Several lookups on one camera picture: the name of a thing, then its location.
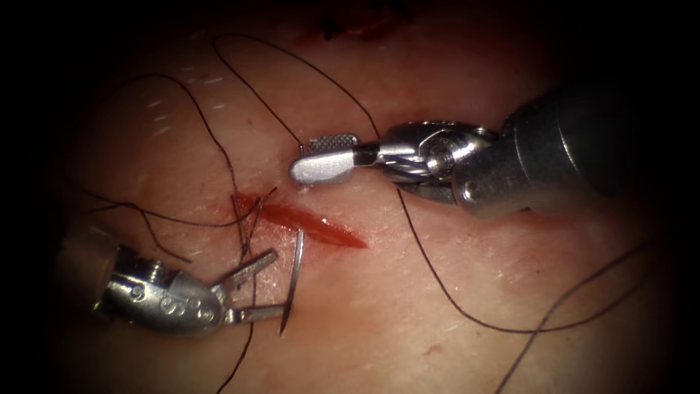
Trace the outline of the right arm needle driver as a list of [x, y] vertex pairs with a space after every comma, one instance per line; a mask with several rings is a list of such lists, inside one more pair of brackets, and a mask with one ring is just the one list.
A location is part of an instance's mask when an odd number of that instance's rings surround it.
[[414, 152], [388, 156], [381, 172], [408, 193], [455, 204], [451, 180], [456, 165], [498, 139], [499, 134], [494, 131], [452, 120], [395, 125], [386, 132], [383, 140], [409, 144]]

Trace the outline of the right arm needle driver jaw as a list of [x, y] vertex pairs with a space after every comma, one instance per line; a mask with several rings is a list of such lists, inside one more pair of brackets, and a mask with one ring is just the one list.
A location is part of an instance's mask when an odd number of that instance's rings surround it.
[[301, 185], [345, 182], [356, 168], [376, 164], [378, 154], [378, 142], [310, 152], [292, 162], [289, 176]]
[[328, 134], [311, 137], [308, 140], [309, 152], [322, 152], [351, 147], [359, 144], [359, 137], [356, 134]]

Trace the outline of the left arm needle driver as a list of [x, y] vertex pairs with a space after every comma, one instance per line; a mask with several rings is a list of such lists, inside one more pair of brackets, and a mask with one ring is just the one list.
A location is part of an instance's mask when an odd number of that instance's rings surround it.
[[121, 245], [96, 311], [176, 336], [204, 336], [218, 329], [222, 302], [186, 271], [141, 258]]

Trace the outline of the left arm needle driver jaw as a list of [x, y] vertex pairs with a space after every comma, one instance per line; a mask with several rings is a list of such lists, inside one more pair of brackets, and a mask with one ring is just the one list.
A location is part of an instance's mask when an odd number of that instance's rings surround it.
[[225, 324], [250, 324], [261, 320], [281, 317], [285, 312], [284, 304], [255, 305], [225, 311]]
[[211, 286], [212, 293], [218, 299], [227, 299], [232, 292], [239, 291], [246, 282], [269, 267], [278, 257], [279, 254], [275, 249], [268, 249], [258, 256], [241, 263]]

